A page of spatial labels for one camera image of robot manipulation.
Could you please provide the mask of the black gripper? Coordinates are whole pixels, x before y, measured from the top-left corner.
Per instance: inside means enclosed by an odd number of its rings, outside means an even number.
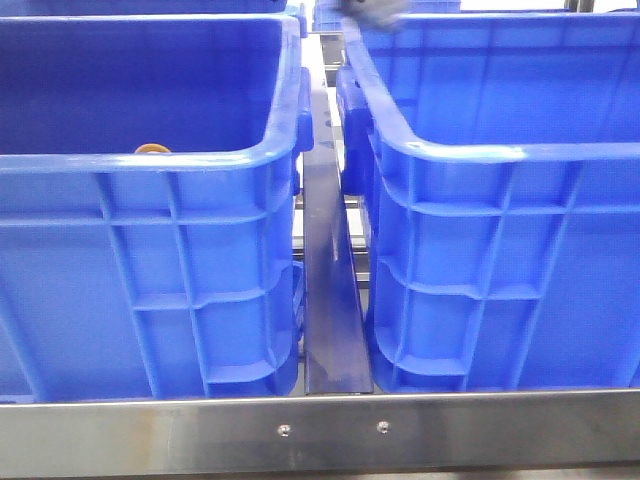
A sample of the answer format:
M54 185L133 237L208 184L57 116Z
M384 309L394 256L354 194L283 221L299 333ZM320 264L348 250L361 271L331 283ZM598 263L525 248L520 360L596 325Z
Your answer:
M395 27L409 11L407 0L340 0L337 10L355 22L379 30Z

